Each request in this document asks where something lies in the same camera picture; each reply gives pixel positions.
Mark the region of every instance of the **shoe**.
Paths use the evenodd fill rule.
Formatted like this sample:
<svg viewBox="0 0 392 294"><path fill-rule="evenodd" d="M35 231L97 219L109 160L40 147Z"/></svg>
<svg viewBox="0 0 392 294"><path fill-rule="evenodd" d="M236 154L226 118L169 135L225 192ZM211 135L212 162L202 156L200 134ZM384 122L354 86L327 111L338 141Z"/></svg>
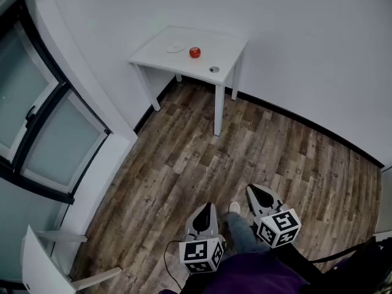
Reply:
<svg viewBox="0 0 392 294"><path fill-rule="evenodd" d="M241 207L238 202L231 202L228 206L228 211L230 213L241 213Z"/></svg>

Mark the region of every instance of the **wooden floor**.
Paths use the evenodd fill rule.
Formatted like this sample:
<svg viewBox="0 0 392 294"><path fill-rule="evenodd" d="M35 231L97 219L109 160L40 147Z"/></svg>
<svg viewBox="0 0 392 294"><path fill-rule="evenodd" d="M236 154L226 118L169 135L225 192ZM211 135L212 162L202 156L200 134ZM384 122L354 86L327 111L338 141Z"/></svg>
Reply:
<svg viewBox="0 0 392 294"><path fill-rule="evenodd" d="M237 200L251 222L245 188L276 190L302 221L295 246L308 259L370 237L379 211L380 170L328 137L262 107L225 95L220 137L213 135L214 94L175 85L148 119L88 229L72 277L120 266L123 273L86 293L157 293L176 285L162 254L181 239L187 217L210 201L223 214ZM170 271L187 274L178 247ZM318 267L326 270L329 265Z"/></svg>

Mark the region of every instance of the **black and white cube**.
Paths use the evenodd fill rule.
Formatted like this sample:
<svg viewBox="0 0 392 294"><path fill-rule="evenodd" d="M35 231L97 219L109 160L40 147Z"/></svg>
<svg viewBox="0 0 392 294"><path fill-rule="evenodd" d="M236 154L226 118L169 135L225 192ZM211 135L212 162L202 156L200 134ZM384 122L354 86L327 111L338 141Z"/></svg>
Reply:
<svg viewBox="0 0 392 294"><path fill-rule="evenodd" d="M291 243L301 228L294 209L259 218L257 235L272 248Z"/></svg>
<svg viewBox="0 0 392 294"><path fill-rule="evenodd" d="M216 271L222 255L223 247L219 238L182 242L179 244L180 262L189 273Z"/></svg>

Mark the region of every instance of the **purple clothing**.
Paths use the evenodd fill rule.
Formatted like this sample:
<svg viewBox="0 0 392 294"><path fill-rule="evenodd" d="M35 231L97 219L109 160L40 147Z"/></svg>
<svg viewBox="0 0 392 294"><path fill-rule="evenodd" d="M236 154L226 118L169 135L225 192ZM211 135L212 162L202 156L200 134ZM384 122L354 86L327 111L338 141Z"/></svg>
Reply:
<svg viewBox="0 0 392 294"><path fill-rule="evenodd" d="M304 284L299 274L273 254L239 254L220 263L203 294L298 294Z"/></svg>

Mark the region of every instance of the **table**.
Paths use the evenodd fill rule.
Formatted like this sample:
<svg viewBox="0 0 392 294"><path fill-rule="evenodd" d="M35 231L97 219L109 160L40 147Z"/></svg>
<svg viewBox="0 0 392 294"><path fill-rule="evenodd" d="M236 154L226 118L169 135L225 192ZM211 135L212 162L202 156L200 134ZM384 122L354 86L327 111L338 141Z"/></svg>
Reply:
<svg viewBox="0 0 392 294"><path fill-rule="evenodd" d="M56 242L87 241L85 236L60 231L35 234L29 226L22 242L21 262L23 284L30 294L75 294L78 290L98 284L122 271L120 267L117 267L87 279L70 282L49 257L38 236Z"/></svg>
<svg viewBox="0 0 392 294"><path fill-rule="evenodd" d="M173 43L183 43L184 50L177 53L167 52ZM145 66L174 72L177 81L186 75L215 85L215 123L214 134L219 136L222 130L225 86L231 72L233 75L232 99L238 92L238 80L241 72L242 54L246 40L220 32L169 26L134 53L129 61L134 65L145 93L155 111L160 110L159 103L152 94ZM202 55L191 58L189 49L199 47ZM218 72L210 68L218 67Z"/></svg>

